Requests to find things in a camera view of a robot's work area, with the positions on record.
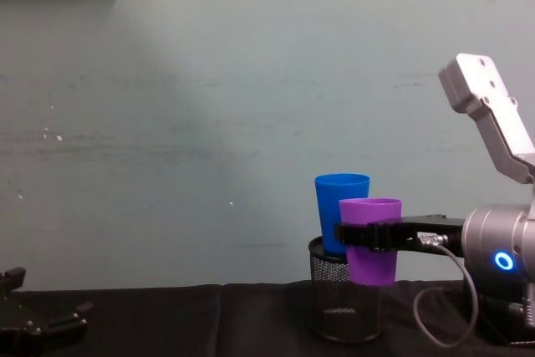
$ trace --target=blue led light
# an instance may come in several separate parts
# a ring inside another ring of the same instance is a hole
[[[510,271],[514,265],[511,256],[506,252],[497,252],[494,256],[494,262],[504,271]]]

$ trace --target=mesh pencil holder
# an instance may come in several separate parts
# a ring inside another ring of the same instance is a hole
[[[345,255],[327,254],[321,237],[311,241],[308,250],[312,331],[341,343],[376,339],[381,334],[380,289],[352,283]]]

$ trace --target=black table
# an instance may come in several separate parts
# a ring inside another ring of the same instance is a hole
[[[385,333],[373,343],[352,346],[330,343],[308,330],[307,282],[27,292],[17,297],[45,316],[86,300],[94,303],[86,340],[47,354],[51,357],[535,355],[535,349],[498,347],[477,335],[459,349],[434,346],[416,328],[412,316],[416,293],[430,285],[398,282],[386,289]],[[446,286],[459,288],[460,283],[449,282]],[[454,339],[466,327],[445,294],[430,293],[421,308],[429,329],[441,339]]]

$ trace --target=plastic cup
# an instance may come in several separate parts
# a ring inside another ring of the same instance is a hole
[[[324,250],[332,254],[345,254],[345,246],[336,239],[334,231],[335,225],[342,222],[339,201],[367,197],[369,177],[357,173],[337,173],[316,177],[315,185]]]
[[[393,198],[342,200],[342,222],[364,226],[401,217],[401,201]],[[388,286],[395,282],[398,253],[373,252],[367,247],[348,247],[349,277],[353,283],[367,286]]]

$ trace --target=cable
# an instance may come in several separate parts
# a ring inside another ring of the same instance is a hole
[[[446,290],[445,288],[425,288],[421,290],[415,297],[415,302],[412,305],[412,311],[415,315],[416,323],[420,327],[421,331],[434,343],[439,345],[440,347],[444,349],[453,349],[454,347],[457,347],[462,342],[464,342],[468,336],[471,335],[474,328],[476,327],[477,323],[477,315],[479,314],[479,303],[477,299],[477,291],[476,291],[476,285],[474,284],[474,281],[472,280],[470,274],[464,267],[464,265],[456,258],[455,254],[448,250],[445,247],[442,247],[441,245],[434,244],[431,247],[436,248],[438,250],[441,250],[446,256],[450,257],[451,260],[456,264],[457,267],[462,271],[462,274],[465,277],[466,282],[468,283],[468,287],[470,288],[470,295],[471,295],[471,302],[472,302],[472,311],[471,311],[471,317],[470,322],[468,323],[468,328],[466,328],[465,333],[455,342],[453,343],[444,343],[438,340],[424,325],[420,318],[420,313],[418,312],[418,306],[420,304],[421,298],[431,291],[435,290]]]

